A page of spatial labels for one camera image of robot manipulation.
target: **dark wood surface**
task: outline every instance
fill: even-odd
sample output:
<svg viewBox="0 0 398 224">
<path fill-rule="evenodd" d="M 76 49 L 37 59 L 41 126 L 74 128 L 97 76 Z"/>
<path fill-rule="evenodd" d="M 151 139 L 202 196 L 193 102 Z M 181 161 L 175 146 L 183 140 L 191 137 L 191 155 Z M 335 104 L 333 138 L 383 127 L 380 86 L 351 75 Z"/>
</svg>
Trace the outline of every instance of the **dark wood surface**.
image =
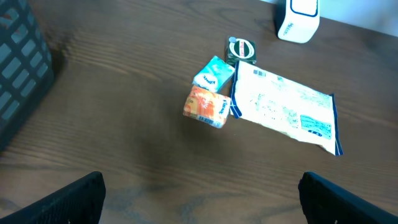
<svg viewBox="0 0 398 224">
<path fill-rule="evenodd" d="M 30 3 L 60 63 L 0 154 L 0 217 L 93 170 L 102 223 L 305 223 L 306 170 L 398 214 L 397 38 L 321 19 L 309 43 L 284 42 L 255 0 Z M 335 93 L 344 156 L 232 116 L 222 129 L 182 116 L 228 35 L 256 42 L 259 67 Z"/>
</svg>

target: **orange packet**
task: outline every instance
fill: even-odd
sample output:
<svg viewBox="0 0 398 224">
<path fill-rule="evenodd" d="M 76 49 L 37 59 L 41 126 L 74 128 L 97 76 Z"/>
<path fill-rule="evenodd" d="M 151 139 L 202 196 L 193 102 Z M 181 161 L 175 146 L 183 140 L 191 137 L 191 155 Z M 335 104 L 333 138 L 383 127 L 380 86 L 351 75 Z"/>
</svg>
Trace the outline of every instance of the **orange packet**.
<svg viewBox="0 0 398 224">
<path fill-rule="evenodd" d="M 182 114 L 222 128 L 229 115 L 231 98 L 193 86 Z"/>
</svg>

